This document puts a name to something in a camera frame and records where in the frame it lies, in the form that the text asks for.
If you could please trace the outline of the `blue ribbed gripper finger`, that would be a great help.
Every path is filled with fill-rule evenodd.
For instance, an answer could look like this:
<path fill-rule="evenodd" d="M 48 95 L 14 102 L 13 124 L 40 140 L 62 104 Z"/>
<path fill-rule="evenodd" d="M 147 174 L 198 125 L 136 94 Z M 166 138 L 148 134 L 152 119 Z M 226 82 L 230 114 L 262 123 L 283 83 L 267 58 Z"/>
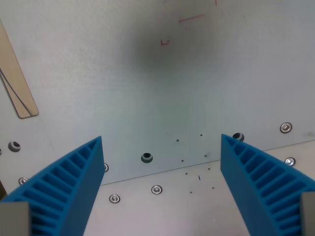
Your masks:
<path fill-rule="evenodd" d="M 220 170 L 252 236 L 300 236 L 300 197 L 315 181 L 279 159 L 221 136 Z"/>
<path fill-rule="evenodd" d="M 82 236 L 104 176 L 101 137 L 50 164 L 4 202 L 27 202 L 31 235 Z"/>

